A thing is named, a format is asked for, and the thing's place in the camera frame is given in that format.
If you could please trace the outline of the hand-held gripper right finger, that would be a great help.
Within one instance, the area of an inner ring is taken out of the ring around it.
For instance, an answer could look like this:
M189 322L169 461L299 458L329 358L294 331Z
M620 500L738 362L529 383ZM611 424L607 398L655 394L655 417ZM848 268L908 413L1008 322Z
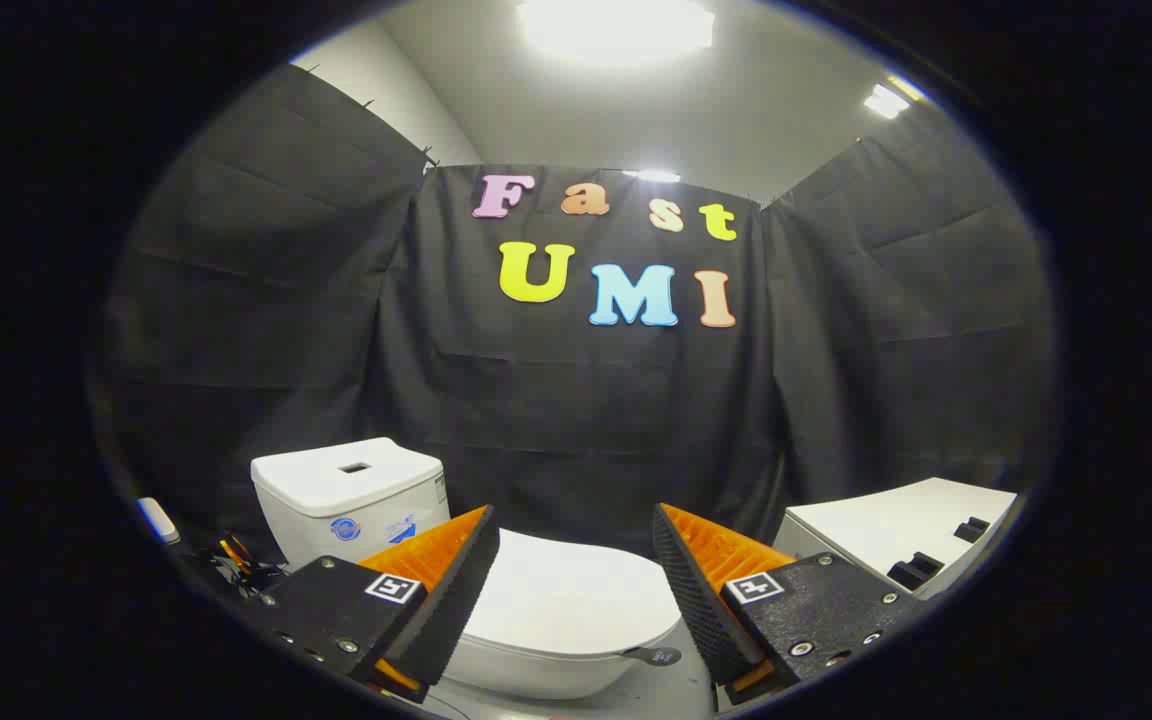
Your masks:
M668 503L652 541L710 679L732 705L863 659L925 602L835 552L791 558Z

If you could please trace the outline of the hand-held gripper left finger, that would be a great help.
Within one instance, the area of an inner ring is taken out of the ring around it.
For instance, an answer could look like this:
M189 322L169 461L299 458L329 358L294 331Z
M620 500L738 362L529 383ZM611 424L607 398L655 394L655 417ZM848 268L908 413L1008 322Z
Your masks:
M348 562L323 555L256 600L256 632L353 683L425 702L500 547L492 505Z

